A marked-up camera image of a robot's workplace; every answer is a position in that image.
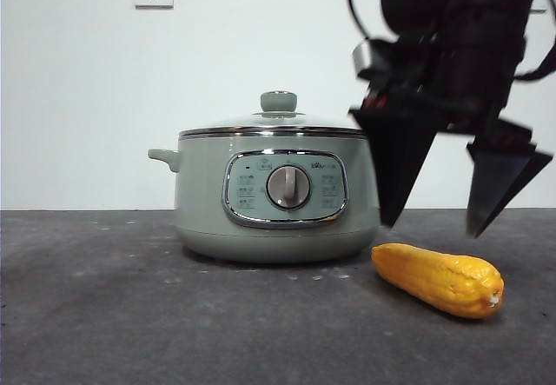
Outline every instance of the glass lid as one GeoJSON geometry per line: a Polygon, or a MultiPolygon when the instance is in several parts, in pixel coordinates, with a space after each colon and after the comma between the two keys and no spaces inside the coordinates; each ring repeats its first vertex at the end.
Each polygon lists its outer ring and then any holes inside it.
{"type": "Polygon", "coordinates": [[[261,95],[262,111],[212,124],[202,129],[184,130],[180,137],[231,133],[269,134],[302,133],[313,136],[364,136],[355,121],[348,117],[330,119],[297,112],[297,95],[287,91],[270,91],[261,95]]]}

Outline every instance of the pot lid knob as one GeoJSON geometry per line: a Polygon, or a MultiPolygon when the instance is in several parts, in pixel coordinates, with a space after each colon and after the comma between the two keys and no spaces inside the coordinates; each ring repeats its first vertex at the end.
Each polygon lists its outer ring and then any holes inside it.
{"type": "Polygon", "coordinates": [[[297,95],[288,91],[269,91],[261,94],[261,108],[265,112],[290,111],[297,107],[297,95]]]}

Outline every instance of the pot handle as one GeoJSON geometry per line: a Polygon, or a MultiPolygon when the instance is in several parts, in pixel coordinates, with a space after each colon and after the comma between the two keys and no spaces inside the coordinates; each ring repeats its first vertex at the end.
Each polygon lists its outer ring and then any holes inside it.
{"type": "Polygon", "coordinates": [[[167,163],[172,172],[180,170],[180,154],[174,150],[149,149],[149,157],[167,163]]]}

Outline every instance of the chrome trim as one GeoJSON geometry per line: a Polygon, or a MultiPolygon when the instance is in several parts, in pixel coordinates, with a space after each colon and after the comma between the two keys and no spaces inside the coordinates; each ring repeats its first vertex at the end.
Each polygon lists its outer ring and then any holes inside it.
{"type": "Polygon", "coordinates": [[[355,73],[359,78],[364,78],[369,71],[389,72],[392,69],[388,60],[373,47],[373,43],[369,40],[364,40],[355,47],[352,58],[355,73]]]}
{"type": "Polygon", "coordinates": [[[343,129],[334,127],[222,127],[220,129],[195,129],[180,132],[179,140],[202,137],[268,137],[268,136],[316,136],[316,137],[348,137],[365,139],[365,133],[359,129],[343,129]]]}
{"type": "Polygon", "coordinates": [[[236,223],[241,226],[253,227],[257,229],[305,229],[308,227],[315,227],[325,222],[332,222],[336,220],[343,212],[349,202],[349,190],[348,190],[348,179],[346,177],[346,167],[344,162],[334,153],[324,152],[320,150],[304,150],[304,149],[265,149],[265,150],[251,150],[234,155],[228,162],[226,166],[226,174],[224,175],[224,183],[222,190],[222,207],[226,214],[236,223]],[[244,216],[243,214],[235,211],[229,203],[228,200],[228,183],[230,178],[230,173],[232,166],[235,161],[240,157],[244,156],[256,156],[256,155],[276,155],[276,154],[295,154],[295,155],[318,155],[318,156],[330,156],[333,157],[340,164],[341,176],[344,182],[344,198],[343,202],[338,211],[334,212],[329,216],[324,216],[315,219],[308,220],[269,220],[264,218],[255,218],[244,216]]]}

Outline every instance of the yellow corn cob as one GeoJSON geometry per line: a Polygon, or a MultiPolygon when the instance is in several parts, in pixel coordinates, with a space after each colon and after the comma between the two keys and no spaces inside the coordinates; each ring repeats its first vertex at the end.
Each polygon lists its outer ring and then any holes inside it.
{"type": "Polygon", "coordinates": [[[372,249],[384,279],[437,309],[466,318],[484,318],[502,303],[504,281],[489,262],[385,243],[372,249]]]}

